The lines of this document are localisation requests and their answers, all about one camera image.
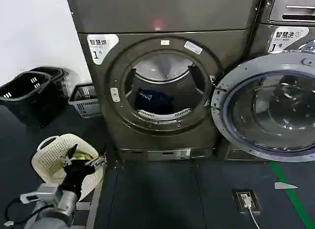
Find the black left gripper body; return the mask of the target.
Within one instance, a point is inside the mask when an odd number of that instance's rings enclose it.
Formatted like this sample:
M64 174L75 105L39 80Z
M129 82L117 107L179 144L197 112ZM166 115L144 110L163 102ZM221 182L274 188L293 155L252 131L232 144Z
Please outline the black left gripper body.
M95 168L86 164L87 162L88 161L72 161L71 165L67 165L63 168L66 176L60 185L62 191L74 192L77 198L81 197L84 178L95 173Z

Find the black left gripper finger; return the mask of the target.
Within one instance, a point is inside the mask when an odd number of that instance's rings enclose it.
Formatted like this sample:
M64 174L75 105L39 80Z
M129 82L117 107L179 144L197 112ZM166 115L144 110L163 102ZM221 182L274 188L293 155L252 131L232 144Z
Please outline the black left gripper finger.
M88 162L85 163L85 166L92 167L93 169L99 169L101 168L104 164L107 164L106 157L96 157Z
M78 144L74 144L70 149L68 149L66 155L62 158L63 168L71 165L71 159L75 154Z

